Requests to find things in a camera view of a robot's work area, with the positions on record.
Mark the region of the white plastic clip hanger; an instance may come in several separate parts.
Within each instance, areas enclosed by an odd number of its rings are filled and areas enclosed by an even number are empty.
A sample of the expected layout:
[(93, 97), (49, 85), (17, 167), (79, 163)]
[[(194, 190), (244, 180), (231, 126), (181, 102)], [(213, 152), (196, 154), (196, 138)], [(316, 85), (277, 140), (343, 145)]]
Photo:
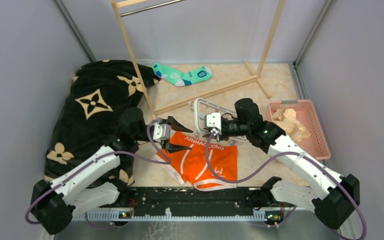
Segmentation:
[(194, 114), (194, 125), (196, 130), (193, 135), (197, 138), (203, 138), (203, 135), (209, 133), (208, 130), (205, 130), (205, 116), (212, 113), (221, 113), (225, 118), (231, 119), (229, 114), (233, 117), (237, 117), (237, 114), (225, 107), (217, 105), (213, 102), (210, 102), (202, 97), (196, 98), (194, 101), (189, 101), (190, 110)]

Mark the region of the orange underwear white trim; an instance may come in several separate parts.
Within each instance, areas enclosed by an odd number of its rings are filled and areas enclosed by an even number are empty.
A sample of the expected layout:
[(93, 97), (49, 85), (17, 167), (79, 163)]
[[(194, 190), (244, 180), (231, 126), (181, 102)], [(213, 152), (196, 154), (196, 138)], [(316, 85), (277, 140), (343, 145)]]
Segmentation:
[[(235, 145), (211, 143), (206, 153), (206, 142), (182, 132), (175, 132), (170, 138), (170, 143), (190, 147), (188, 150), (174, 153), (163, 151), (171, 163), (162, 167), (181, 185), (189, 182), (195, 189), (203, 192), (237, 187), (237, 184), (232, 182), (238, 177), (238, 149)], [(215, 177), (208, 167), (207, 160), (218, 176), (231, 182), (224, 182)]]

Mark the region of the wooden drying rack frame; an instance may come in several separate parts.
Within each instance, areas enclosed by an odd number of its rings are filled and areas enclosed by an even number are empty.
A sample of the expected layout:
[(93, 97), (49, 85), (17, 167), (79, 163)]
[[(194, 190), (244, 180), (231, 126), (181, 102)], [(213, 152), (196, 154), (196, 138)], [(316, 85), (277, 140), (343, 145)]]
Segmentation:
[(276, 10), (275, 10), (274, 16), (273, 16), (271, 24), (270, 24), (270, 28), (269, 28), (269, 31), (268, 31), (268, 34), (267, 34), (267, 38), (265, 40), (265, 44), (264, 44), (264, 48), (263, 48), (263, 51), (262, 51), (262, 55), (261, 55), (261, 58), (259, 60), (258, 67), (257, 67), (256, 71), (254, 71), (251, 68), (250, 64), (247, 61), (245, 61), (244, 62), (244, 66), (248, 70), (248, 72), (250, 73), (249, 77), (244, 78), (242, 80), (238, 80), (238, 81), (235, 81), (235, 82), (228, 83), (227, 85), (219, 87), (219, 88), (214, 88), (213, 87), (209, 91), (206, 91), (206, 92), (203, 92), (203, 93), (199, 93), (199, 94), (187, 97), (187, 98), (182, 99), (182, 100), (178, 100), (178, 101), (176, 101), (174, 103), (170, 103), (170, 104), (167, 104), (167, 105), (159, 107), (159, 108), (155, 108), (154, 107), (153, 101), (149, 97), (149, 94), (147, 92), (147, 87), (146, 87), (146, 85), (145, 85), (145, 83), (143, 81), (143, 77), (142, 77), (140, 68), (138, 66), (137, 59), (135, 57), (135, 54), (134, 54), (134, 51), (133, 51), (133, 48), (132, 48), (132, 45), (131, 45), (131, 42), (130, 42), (130, 39), (129, 39), (129, 36), (128, 36), (128, 33), (127, 33), (127, 30), (126, 30), (126, 27), (125, 27), (125, 24), (124, 24), (124, 22), (122, 20), (122, 17), (127, 17), (129, 15), (134, 15), (134, 14), (145, 12), (145, 11), (148, 11), (148, 10), (152, 10), (152, 9), (156, 9), (156, 8), (160, 8), (160, 7), (165, 7), (165, 6), (172, 5), (172, 4), (176, 4), (179, 1), (178, 0), (170, 0), (170, 1), (163, 2), (163, 3), (154, 4), (154, 5), (145, 7), (145, 8), (141, 8), (141, 9), (138, 9), (138, 10), (133, 10), (133, 11), (130, 11), (130, 12), (127, 12), (127, 13), (122, 13), (121, 14), (119, 12), (120, 8), (128, 7), (128, 6), (133, 6), (133, 5), (139, 4), (141, 2), (142, 2), (141, 0), (123, 0), (123, 1), (120, 1), (120, 2), (117, 2), (115, 0), (111, 0), (110, 1), (110, 5), (111, 5), (111, 7), (113, 9), (113, 12), (115, 14), (115, 17), (117, 19), (120, 31), (121, 31), (122, 36), (123, 36), (124, 41), (125, 41), (125, 45), (127, 47), (129, 56), (130, 56), (132, 64), (133, 64), (133, 67), (134, 67), (136, 75), (137, 75), (137, 77), (139, 79), (139, 83), (140, 83), (140, 85), (142, 87), (142, 92), (144, 94), (147, 106), (148, 106), (148, 108), (149, 108), (149, 110), (151, 112), (151, 116), (152, 116), (153, 119), (155, 119), (157, 116), (162, 115), (164, 113), (167, 113), (169, 111), (173, 111), (173, 110), (182, 108), (182, 107), (186, 106), (190, 101), (195, 100), (197, 98), (213, 97), (213, 96), (216, 96), (216, 95), (219, 95), (219, 94), (231, 91), (231, 90), (233, 90), (235, 88), (240, 88), (240, 87), (243, 87), (245, 85), (249, 85), (249, 84), (253, 84), (253, 83), (258, 85), (259, 89), (262, 91), (262, 93), (266, 96), (267, 99), (270, 99), (272, 97), (272, 95), (270, 94), (268, 89), (263, 85), (263, 83), (261, 81), (261, 75), (262, 75), (262, 72), (263, 72), (263, 69), (264, 69), (264, 66), (265, 66), (268, 54), (269, 54), (270, 47), (271, 47), (272, 42), (274, 40), (274, 36), (275, 36), (275, 33), (276, 33), (277, 29), (278, 29), (278, 25), (279, 25), (279, 22), (280, 22), (280, 19), (281, 19), (281, 16), (282, 16), (285, 4), (286, 4), (285, 0), (279, 0), (277, 2)]

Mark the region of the pink perforated plastic basket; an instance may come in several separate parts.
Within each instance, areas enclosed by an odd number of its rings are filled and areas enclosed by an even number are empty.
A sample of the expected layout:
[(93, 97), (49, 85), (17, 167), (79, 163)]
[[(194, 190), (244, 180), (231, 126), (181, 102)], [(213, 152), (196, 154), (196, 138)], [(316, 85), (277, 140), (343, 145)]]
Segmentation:
[(269, 102), (266, 111), (267, 119), (273, 122), (272, 116), (276, 110), (289, 108), (296, 111), (297, 119), (311, 133), (309, 138), (296, 144), (318, 161), (330, 159), (331, 153), (327, 141), (314, 105), (310, 100), (282, 100)]

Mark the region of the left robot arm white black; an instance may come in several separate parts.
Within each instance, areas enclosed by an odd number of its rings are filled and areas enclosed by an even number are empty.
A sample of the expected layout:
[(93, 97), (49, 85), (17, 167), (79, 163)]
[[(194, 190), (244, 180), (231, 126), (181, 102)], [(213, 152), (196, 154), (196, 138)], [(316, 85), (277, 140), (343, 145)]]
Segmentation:
[(25, 221), (41, 225), (48, 234), (55, 235), (67, 228), (77, 215), (105, 205), (126, 206), (130, 200), (128, 182), (113, 178), (104, 180), (99, 186), (90, 186), (128, 160), (169, 165), (169, 159), (153, 160), (138, 155), (137, 151), (140, 141), (151, 143), (161, 153), (187, 150), (186, 146), (170, 143), (173, 131), (191, 133), (191, 129), (173, 116), (157, 118), (146, 124), (140, 108), (127, 109), (114, 134), (84, 161), (51, 181), (40, 180), (34, 185)]

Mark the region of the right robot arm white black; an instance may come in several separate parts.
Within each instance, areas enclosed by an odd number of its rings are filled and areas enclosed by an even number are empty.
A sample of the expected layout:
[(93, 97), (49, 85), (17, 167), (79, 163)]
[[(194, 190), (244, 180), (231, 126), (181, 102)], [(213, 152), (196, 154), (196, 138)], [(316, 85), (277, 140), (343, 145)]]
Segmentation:
[(228, 118), (220, 112), (206, 117), (210, 137), (218, 141), (244, 136), (254, 147), (279, 160), (306, 182), (305, 186), (272, 177), (264, 186), (261, 199), (267, 206), (289, 203), (312, 212), (325, 226), (337, 230), (353, 213), (366, 226), (360, 205), (360, 181), (352, 174), (344, 176), (317, 161), (299, 147), (277, 124), (263, 119), (259, 107), (250, 98), (236, 101), (236, 115)]

